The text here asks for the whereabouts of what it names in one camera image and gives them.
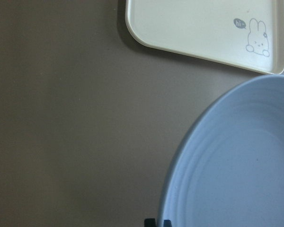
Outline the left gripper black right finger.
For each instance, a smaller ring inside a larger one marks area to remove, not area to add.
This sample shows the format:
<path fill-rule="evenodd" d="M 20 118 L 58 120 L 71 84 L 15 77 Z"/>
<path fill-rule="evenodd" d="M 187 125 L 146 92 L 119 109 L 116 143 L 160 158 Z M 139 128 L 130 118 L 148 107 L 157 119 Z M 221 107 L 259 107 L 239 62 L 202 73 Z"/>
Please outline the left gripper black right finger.
<path fill-rule="evenodd" d="M 166 219 L 163 221 L 163 227 L 172 227 L 172 223 L 170 220 Z"/>

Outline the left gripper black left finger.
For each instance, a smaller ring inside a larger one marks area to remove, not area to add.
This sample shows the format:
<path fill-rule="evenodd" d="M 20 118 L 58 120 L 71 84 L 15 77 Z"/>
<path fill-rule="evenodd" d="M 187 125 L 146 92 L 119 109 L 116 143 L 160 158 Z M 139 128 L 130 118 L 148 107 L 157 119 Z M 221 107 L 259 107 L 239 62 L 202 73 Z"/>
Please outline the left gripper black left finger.
<path fill-rule="evenodd" d="M 155 218 L 146 218 L 144 220 L 144 227 L 156 227 L 156 219 Z"/>

